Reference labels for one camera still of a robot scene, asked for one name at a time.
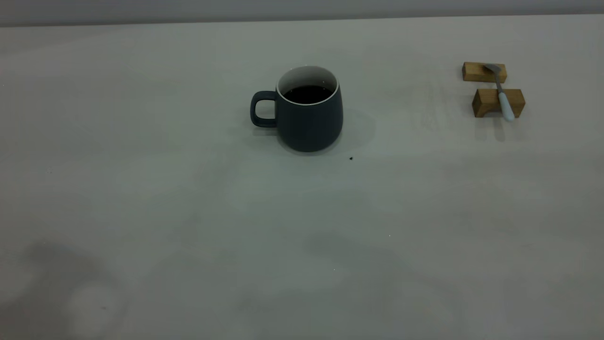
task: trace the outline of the mug handle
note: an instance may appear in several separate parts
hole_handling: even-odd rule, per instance
[[[252,118],[252,123],[261,128],[276,128],[277,119],[260,118],[256,115],[256,104],[261,100],[275,100],[277,93],[275,91],[260,91],[256,92],[252,97],[252,105],[249,108],[249,116]]]

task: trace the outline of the white table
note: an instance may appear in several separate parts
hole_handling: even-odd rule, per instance
[[[0,334],[602,339],[603,32],[603,15],[0,29]],[[464,61],[507,65],[520,119],[474,118],[494,84],[463,82]],[[316,155],[249,121],[304,64],[344,97]]]

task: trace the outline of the gray wall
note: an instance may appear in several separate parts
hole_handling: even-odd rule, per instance
[[[0,25],[604,13],[602,0],[4,0]]]

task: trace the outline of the wooden block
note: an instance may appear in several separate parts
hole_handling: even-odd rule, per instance
[[[491,72],[489,69],[484,67],[484,62],[465,62],[463,63],[463,68],[461,72],[463,73],[463,80],[467,82],[487,82],[494,83],[495,82],[495,74]],[[506,66],[504,64],[496,64],[501,67],[501,72],[499,73],[499,81],[501,83],[506,82],[507,79],[507,71]]]
[[[516,116],[516,118],[520,117],[522,109],[524,109],[524,105],[526,104],[522,91],[510,89],[504,89],[503,91],[506,93],[507,100],[510,102],[514,116]],[[474,117],[476,118],[484,117],[487,112],[501,111],[497,90],[490,88],[479,88],[476,90],[472,108],[474,109]]]

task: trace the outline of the spoon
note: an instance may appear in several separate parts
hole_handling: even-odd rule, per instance
[[[497,83],[497,92],[499,94],[499,104],[501,105],[501,112],[503,113],[503,119],[511,122],[514,120],[514,112],[512,111],[512,107],[510,106],[510,102],[507,100],[506,93],[501,88],[501,82],[499,82],[499,72],[501,72],[501,67],[495,64],[486,64],[484,67],[495,73],[495,82]]]

